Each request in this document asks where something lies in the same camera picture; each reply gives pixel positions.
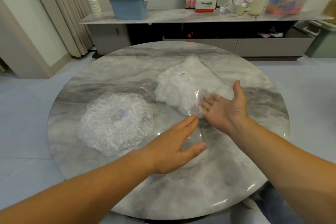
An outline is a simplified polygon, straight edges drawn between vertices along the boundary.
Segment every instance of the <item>tile floor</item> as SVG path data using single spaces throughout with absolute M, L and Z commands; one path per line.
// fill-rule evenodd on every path
M 92 61 L 90 56 L 73 59 L 48 80 L 0 74 L 0 209 L 63 181 L 48 151 L 48 114 L 66 82 Z M 283 95 L 291 121 L 291 141 L 336 163 L 336 59 L 302 57 L 295 62 L 252 63 Z M 253 223 L 253 218 L 259 220 L 256 223 L 267 223 L 260 212 L 240 211 L 249 216 L 249 221 L 242 223 Z M 226 213 L 219 213 L 206 222 L 226 223 L 225 218 Z M 112 222 L 138 223 L 116 214 L 108 215 L 102 223 Z

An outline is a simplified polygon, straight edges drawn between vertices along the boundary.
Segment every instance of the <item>marble countertop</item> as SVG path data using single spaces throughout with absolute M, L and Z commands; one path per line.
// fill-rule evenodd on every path
M 225 50 L 204 44 L 161 41 L 112 52 L 81 70 L 58 94 L 48 119 L 49 150 L 66 179 L 83 174 L 116 157 L 89 148 L 77 137 L 78 123 L 88 103 L 104 92 L 136 92 L 146 79 L 154 79 L 196 54 L 227 85 L 237 79 L 246 94 L 249 115 L 259 124 L 288 139 L 289 117 L 275 85 L 254 65 Z M 151 103 L 155 117 L 162 109 Z M 266 181 L 258 167 L 225 134 L 206 121 L 199 129 L 208 154 L 186 169 L 153 175 L 138 185 L 112 210 L 141 219 L 186 219 L 217 212 L 245 199 Z
M 242 22 L 242 21 L 299 21 L 299 20 L 327 20 L 330 16 L 317 11 L 306 11 L 291 15 L 272 15 L 262 13 L 255 17 L 245 12 L 241 16 L 232 17 L 220 14 L 219 8 L 212 13 L 196 13 L 194 9 L 149 10 L 145 20 L 117 20 L 113 11 L 103 13 L 102 16 L 89 15 L 82 19 L 81 24 L 132 24 L 132 23 L 187 23 L 187 22 Z

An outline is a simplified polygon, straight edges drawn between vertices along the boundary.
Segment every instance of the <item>label sticker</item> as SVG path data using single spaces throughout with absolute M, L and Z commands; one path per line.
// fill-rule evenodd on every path
M 186 73 L 187 73 L 187 72 L 181 72 L 181 73 L 178 75 L 178 77 L 182 77 L 182 76 L 184 76 Z

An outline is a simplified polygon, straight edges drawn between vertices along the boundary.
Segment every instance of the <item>disposable shower cap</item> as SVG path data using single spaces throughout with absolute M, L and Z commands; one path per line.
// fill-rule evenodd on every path
M 233 90 L 212 70 L 190 55 L 177 66 L 160 73 L 157 78 L 155 100 L 176 107 L 184 116 L 202 116 L 200 103 L 211 93 L 233 99 Z
M 141 95 L 104 93 L 88 105 L 78 137 L 107 156 L 123 156 L 134 150 L 152 127 L 152 110 Z

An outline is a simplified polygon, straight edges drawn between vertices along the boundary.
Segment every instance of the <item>curtain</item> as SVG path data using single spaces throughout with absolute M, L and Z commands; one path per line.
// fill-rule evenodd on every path
M 79 22 L 90 14 L 87 0 L 41 0 L 68 52 L 80 57 L 93 46 L 93 37 Z

